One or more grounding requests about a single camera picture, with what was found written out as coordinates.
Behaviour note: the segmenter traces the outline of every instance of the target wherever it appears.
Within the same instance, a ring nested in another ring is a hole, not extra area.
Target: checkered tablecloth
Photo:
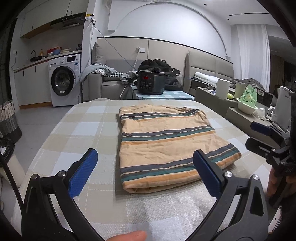
[[[74,200],[91,225],[107,239],[113,235],[145,230],[147,241],[185,240],[201,223],[215,202],[202,181],[151,194],[129,194],[119,176],[118,137],[121,132],[119,108],[137,104],[191,107],[203,110],[217,134],[234,144],[242,157],[229,169],[238,177],[256,173],[266,189],[270,166],[265,159],[246,150],[246,134],[204,105],[189,100],[119,100],[84,102],[72,107],[56,125],[36,154],[20,187],[22,197],[34,173],[55,175],[67,170],[88,148],[98,151],[98,163]],[[64,227],[69,228],[52,195],[55,210]],[[227,215],[225,228],[234,212]],[[20,230],[21,214],[15,206],[13,226]]]
[[[191,96],[184,91],[164,91],[161,95],[145,95],[139,93],[137,86],[130,85],[128,87],[126,99],[179,99],[179,100],[194,100],[194,96]]]

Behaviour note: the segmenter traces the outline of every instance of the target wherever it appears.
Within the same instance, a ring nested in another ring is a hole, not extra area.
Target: green plastic bag
[[[239,100],[251,107],[255,107],[255,104],[257,103],[257,89],[248,85]]]

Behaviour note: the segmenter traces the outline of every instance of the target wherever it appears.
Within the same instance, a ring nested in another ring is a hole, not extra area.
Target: white curtain
[[[260,82],[265,91],[270,82],[270,48],[264,24],[239,24],[239,49],[242,79],[253,78]]]

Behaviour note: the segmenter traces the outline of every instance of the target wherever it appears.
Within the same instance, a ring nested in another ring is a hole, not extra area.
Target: human hand
[[[292,184],[289,190],[284,194],[284,197],[288,197],[294,193],[296,193],[296,175],[294,176],[287,176],[286,182],[289,184]],[[276,193],[276,190],[278,188],[279,181],[278,178],[274,176],[274,168],[272,167],[269,173],[269,180],[268,180],[268,186],[267,186],[267,196],[271,197]]]
[[[147,234],[145,231],[135,231],[127,234],[116,235],[107,241],[145,241]]]

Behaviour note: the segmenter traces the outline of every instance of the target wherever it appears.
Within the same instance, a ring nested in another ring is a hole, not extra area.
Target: striped towel
[[[242,155],[219,137],[205,113],[191,108],[121,107],[120,178],[129,193],[151,193],[200,179],[195,150],[225,168]]]

